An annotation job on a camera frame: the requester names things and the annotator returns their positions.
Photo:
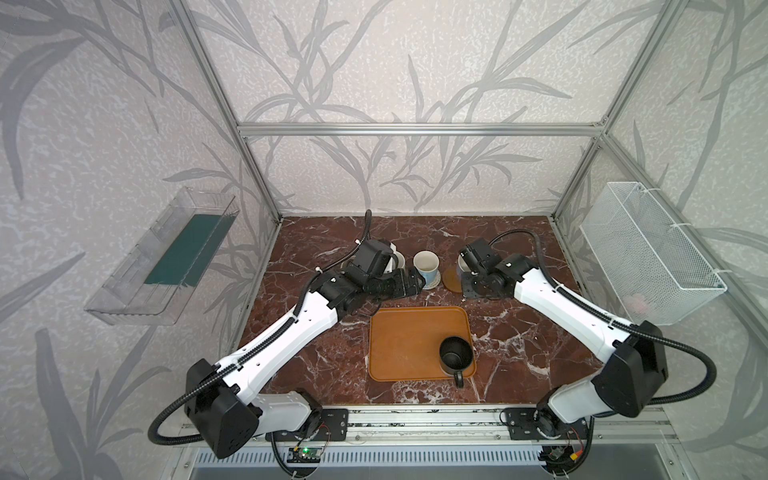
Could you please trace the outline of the black mug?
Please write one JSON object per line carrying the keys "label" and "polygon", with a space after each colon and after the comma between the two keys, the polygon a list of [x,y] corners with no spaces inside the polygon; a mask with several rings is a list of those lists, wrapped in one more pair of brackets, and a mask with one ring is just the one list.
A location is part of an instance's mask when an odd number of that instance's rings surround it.
{"label": "black mug", "polygon": [[453,379],[457,388],[463,388],[464,373],[474,361],[470,343],[458,336],[448,337],[440,344],[439,358],[442,371]]}

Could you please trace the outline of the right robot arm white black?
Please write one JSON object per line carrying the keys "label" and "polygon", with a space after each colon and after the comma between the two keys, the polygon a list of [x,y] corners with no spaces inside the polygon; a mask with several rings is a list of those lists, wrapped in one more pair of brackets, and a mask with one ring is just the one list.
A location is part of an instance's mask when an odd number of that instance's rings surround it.
{"label": "right robot arm white black", "polygon": [[[663,337],[650,322],[634,324],[587,301],[557,282],[542,258],[521,254],[506,258],[490,242],[477,239],[460,256],[483,288],[499,298],[514,298],[543,314],[586,346],[601,362],[599,371],[551,390],[536,406],[534,425],[555,439],[573,424],[600,414],[637,417],[649,405],[696,398],[717,379],[717,367],[704,352]],[[666,351],[674,349],[699,360],[703,379],[677,394],[659,396],[669,377]]]}

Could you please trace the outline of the white speckled mug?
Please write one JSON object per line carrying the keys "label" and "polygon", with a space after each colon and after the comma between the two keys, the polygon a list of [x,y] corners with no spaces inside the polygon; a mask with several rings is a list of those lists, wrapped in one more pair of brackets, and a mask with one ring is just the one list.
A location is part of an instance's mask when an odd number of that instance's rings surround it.
{"label": "white speckled mug", "polygon": [[404,255],[398,250],[394,243],[390,243],[391,256],[389,257],[387,266],[384,270],[385,273],[394,272],[398,269],[404,269],[406,260]]}

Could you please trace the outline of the round wooden saucer coaster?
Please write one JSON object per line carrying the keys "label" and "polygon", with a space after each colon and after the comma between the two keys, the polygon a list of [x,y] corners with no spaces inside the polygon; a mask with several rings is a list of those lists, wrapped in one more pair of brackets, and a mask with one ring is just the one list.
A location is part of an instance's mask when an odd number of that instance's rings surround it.
{"label": "round wooden saucer coaster", "polygon": [[462,294],[461,270],[456,266],[446,268],[442,273],[442,283],[444,287],[455,294]]}

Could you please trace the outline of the light blue mug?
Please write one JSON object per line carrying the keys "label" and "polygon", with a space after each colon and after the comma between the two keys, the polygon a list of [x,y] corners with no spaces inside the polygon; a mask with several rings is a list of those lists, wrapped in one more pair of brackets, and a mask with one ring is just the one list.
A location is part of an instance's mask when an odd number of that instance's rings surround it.
{"label": "light blue mug", "polygon": [[428,283],[434,277],[434,272],[439,271],[440,261],[434,252],[423,250],[413,257],[413,265]]}

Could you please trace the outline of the purple mug white inside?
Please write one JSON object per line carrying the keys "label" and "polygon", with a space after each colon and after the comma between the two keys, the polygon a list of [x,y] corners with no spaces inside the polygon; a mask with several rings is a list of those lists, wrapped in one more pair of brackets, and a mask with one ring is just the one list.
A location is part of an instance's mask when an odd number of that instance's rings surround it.
{"label": "purple mug white inside", "polygon": [[462,255],[459,255],[457,258],[456,272],[459,277],[462,277],[465,273],[471,272],[471,268],[468,266]]}

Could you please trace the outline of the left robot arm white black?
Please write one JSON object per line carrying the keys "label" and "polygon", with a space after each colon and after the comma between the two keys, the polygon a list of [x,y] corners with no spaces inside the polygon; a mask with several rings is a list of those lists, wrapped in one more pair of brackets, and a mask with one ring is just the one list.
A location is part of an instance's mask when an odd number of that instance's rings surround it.
{"label": "left robot arm white black", "polygon": [[151,422],[148,440],[160,446],[203,441],[224,459],[258,435],[313,433],[322,413],[314,398],[262,389],[307,344],[365,302],[420,294],[424,276],[396,262],[391,244],[368,239],[357,245],[346,268],[317,269],[296,305],[256,339],[215,363],[201,359],[189,368],[184,394]]}

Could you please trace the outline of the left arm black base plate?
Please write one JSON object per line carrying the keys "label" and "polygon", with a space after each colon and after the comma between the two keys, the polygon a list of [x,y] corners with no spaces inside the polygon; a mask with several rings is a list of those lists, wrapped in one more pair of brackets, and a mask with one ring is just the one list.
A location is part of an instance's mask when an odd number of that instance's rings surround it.
{"label": "left arm black base plate", "polygon": [[265,439],[270,441],[275,437],[278,442],[299,442],[300,440],[341,442],[346,440],[348,426],[348,409],[324,408],[313,411],[298,430],[266,433]]}

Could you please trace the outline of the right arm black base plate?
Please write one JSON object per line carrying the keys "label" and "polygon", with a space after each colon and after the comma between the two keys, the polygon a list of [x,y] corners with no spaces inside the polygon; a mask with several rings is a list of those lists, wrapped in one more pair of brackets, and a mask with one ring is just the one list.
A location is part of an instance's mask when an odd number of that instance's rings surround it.
{"label": "right arm black base plate", "polygon": [[566,440],[569,434],[585,440],[590,432],[587,419],[564,423],[554,414],[535,407],[505,408],[499,421],[507,428],[511,440]]}

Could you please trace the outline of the woven multicolour round coaster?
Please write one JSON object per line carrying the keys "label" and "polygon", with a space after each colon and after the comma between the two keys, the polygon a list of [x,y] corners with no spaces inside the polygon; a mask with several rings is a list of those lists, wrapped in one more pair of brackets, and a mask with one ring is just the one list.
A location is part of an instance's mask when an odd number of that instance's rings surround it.
{"label": "woven multicolour round coaster", "polygon": [[432,278],[431,281],[429,281],[428,283],[425,284],[423,289],[424,290],[433,290],[433,289],[437,288],[440,285],[441,281],[442,281],[441,272],[440,271],[435,271],[434,272],[434,277]]}

